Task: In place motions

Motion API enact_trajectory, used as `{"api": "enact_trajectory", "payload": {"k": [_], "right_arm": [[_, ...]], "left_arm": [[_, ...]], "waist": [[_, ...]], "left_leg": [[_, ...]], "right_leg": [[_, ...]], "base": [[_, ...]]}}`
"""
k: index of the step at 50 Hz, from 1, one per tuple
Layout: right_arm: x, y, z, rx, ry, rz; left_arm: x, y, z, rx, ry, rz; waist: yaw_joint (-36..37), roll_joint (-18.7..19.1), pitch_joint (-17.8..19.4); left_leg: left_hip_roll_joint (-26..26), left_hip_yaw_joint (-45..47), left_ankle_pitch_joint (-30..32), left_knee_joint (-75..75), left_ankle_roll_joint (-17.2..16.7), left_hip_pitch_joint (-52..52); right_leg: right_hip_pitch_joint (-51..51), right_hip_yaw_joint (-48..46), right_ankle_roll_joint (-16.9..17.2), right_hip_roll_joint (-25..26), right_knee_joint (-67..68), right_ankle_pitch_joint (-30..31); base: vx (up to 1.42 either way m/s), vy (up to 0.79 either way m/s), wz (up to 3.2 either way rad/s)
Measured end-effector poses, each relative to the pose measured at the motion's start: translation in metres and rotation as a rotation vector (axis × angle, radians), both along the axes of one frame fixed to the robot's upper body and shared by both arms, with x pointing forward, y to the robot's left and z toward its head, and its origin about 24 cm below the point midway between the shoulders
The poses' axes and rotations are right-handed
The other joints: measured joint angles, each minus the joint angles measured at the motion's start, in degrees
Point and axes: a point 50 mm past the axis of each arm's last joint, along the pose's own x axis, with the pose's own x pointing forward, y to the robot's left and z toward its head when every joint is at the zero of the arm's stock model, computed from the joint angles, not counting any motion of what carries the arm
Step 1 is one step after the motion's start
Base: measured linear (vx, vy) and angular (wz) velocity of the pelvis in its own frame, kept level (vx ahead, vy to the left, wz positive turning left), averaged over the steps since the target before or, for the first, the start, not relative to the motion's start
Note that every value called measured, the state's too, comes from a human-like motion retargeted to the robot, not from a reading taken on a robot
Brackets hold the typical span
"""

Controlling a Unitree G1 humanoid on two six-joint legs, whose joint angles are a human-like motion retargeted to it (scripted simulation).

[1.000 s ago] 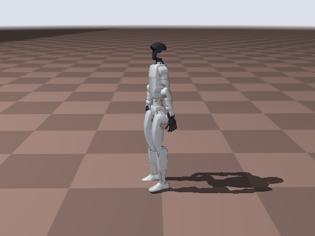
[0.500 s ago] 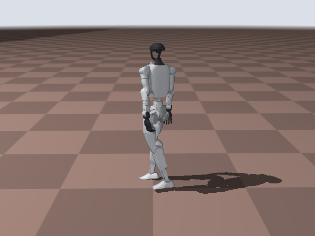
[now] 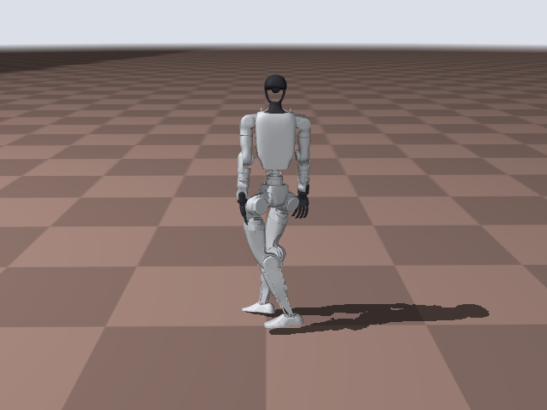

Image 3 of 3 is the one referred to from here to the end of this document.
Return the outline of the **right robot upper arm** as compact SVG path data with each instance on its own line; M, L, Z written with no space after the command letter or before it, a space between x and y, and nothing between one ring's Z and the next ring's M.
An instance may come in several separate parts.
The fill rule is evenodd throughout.
M309 160L310 129L309 118L304 114L295 114L297 121L297 141L299 149L295 151L295 159L298 162Z

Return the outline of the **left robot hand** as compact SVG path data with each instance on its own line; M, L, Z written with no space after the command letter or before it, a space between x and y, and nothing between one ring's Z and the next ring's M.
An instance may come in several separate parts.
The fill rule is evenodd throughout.
M244 192L239 192L238 194L238 203L239 203L239 207L240 207L240 212L242 214L242 216L244 216L244 222L246 223L246 225L248 225L248 220L246 218L246 211L245 211L245 203L247 202L247 198L245 196L245 193Z

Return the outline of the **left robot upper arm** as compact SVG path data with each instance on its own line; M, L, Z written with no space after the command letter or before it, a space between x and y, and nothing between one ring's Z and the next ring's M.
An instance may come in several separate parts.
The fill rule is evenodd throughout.
M252 154L253 132L251 129L256 125L257 114L247 114L240 122L240 147L243 154L243 165L249 166L254 162Z

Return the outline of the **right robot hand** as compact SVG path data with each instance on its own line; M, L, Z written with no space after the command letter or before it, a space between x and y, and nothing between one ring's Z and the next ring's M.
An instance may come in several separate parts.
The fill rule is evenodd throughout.
M297 213L297 210L298 210L298 214L296 216L296 219L299 217L300 214L301 214L301 216L299 217L299 219L301 219L302 217L306 218L306 216L308 214L308 210L309 210L309 208L308 208L309 199L307 198L307 195L309 194L309 185L306 186L306 191L305 192L301 192L297 189L297 193L299 194L299 195L297 195L297 198L299 199L299 204L298 204L299 210L298 210L298 207L297 207L292 216L294 216ZM303 207L303 209L302 209L302 207ZM302 211L302 213L301 213L301 211ZM304 211L305 211L305 214L304 214Z

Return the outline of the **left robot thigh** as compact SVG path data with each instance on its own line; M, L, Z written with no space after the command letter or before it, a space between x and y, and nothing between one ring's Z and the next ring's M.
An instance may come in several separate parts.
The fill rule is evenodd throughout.
M258 193L247 199L245 203L246 218L248 225L244 222L244 232L250 251L258 264L264 269L263 262L268 256L274 256L279 262L279 257L274 253L264 251L265 247L265 223L261 217L268 209L268 197L266 193Z

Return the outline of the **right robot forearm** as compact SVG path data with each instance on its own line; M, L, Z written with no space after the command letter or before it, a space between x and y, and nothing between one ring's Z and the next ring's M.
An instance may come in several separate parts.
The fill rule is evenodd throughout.
M306 186L309 185L309 169L310 169L310 156L308 161L299 162L298 168L298 190L301 192L306 191Z

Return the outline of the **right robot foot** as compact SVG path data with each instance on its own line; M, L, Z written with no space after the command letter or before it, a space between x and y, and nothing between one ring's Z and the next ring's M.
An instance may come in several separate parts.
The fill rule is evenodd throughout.
M249 307L243 307L242 311L245 312L259 312L259 313L275 313L274 311L274 305L272 303L262 303L262 305L256 303L254 305L251 305Z

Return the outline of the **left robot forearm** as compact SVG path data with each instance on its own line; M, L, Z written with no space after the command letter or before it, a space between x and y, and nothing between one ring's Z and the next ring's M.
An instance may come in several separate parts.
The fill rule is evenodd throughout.
M238 155L238 192L237 192L237 198L239 192L244 192L245 196L247 198L249 189L249 182L250 182L250 168L243 167L243 154L239 153Z

